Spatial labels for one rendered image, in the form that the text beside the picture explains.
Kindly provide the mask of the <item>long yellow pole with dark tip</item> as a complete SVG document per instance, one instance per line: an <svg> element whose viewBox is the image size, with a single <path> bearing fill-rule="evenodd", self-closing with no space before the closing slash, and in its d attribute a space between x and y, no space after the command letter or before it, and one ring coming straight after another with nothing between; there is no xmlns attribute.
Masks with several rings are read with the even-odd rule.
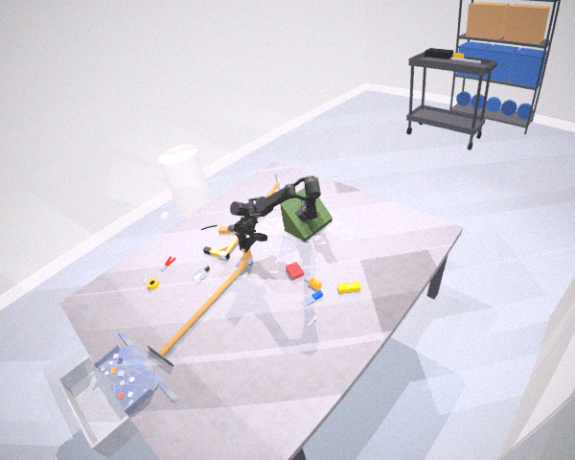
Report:
<svg viewBox="0 0 575 460"><path fill-rule="evenodd" d="M280 183L278 182L278 180L280 180L280 179L277 178L277 174L279 174L279 173L278 173L278 172L275 172L274 174L275 174L275 178L276 178L276 182L277 182L277 183L273 186L273 188L270 190L270 192L267 194L267 196L272 195L272 194L276 191L277 188L278 188L278 191L279 191L279 190L280 190L280 187L279 187L279 186L282 186L282 185L280 185ZM214 256L214 257L221 258L221 259L223 259L223 260L227 260L227 261L228 261L229 258L231 257L231 256L230 256L231 250L233 249L233 247L235 246L235 244L236 244L237 242L238 242L238 238L235 237L235 238L233 239L233 241L230 243L229 246L223 247L223 248L221 248L221 249L219 249L219 250L214 249L214 248L211 248L211 247L204 246L204 248L203 248L203 253L204 253L204 254L207 254L207 255L210 255L210 256ZM224 251L226 251L226 252L224 252Z"/></svg>

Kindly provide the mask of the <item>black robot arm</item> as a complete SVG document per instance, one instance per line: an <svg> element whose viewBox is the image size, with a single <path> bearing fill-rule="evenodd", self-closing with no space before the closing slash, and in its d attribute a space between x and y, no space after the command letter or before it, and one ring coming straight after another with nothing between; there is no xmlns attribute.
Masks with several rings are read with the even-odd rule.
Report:
<svg viewBox="0 0 575 460"><path fill-rule="evenodd" d="M304 181L306 196L296 194L295 187ZM245 231L251 230L251 222L249 218L256 219L258 217L265 217L273 208L290 199L301 199L302 206L296 211L295 215L306 222L307 219L316 219L317 211L315 201L321 196L319 179L315 175L300 177L294 183L289 183L283 189L269 196L258 196L248 199L247 203L233 201L230 207L230 214L235 216L242 216L239 221L234 224L234 232L243 234ZM255 200L255 203L253 202ZM249 217L244 220L243 217Z"/></svg>

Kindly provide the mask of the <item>red-handled pliers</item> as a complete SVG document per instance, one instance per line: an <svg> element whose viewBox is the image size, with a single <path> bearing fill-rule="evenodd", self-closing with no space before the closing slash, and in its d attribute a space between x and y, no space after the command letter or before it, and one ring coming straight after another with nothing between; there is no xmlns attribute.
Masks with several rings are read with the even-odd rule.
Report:
<svg viewBox="0 0 575 460"><path fill-rule="evenodd" d="M173 258L173 259L170 261L171 258L172 258L172 257L169 257L169 258L168 258L166 264L165 264L160 270L163 270L163 271L164 271L174 260L176 260L176 258Z"/></svg>

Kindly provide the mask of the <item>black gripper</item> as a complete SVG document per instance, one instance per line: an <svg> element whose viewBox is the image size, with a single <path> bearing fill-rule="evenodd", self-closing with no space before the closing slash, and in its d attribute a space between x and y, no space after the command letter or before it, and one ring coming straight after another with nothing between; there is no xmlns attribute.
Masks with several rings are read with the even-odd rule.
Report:
<svg viewBox="0 0 575 460"><path fill-rule="evenodd" d="M267 242L267 235L263 234L263 233L254 233L256 232L255 230L255 226L256 223L258 223L256 218L249 218L249 217L243 217L244 220L250 219L251 222L251 230L249 232L244 232L243 234L240 234L238 232L236 232L234 235L236 235L236 237L238 238L238 242L239 242L239 250L242 251L241 245L240 245L240 239L242 237L246 238L246 235L249 236L249 238L246 238L246 246L244 249L244 253L246 253L249 248L252 246L252 244L255 241L258 242ZM228 225L228 231L233 232L234 231L234 224L229 224Z"/></svg>

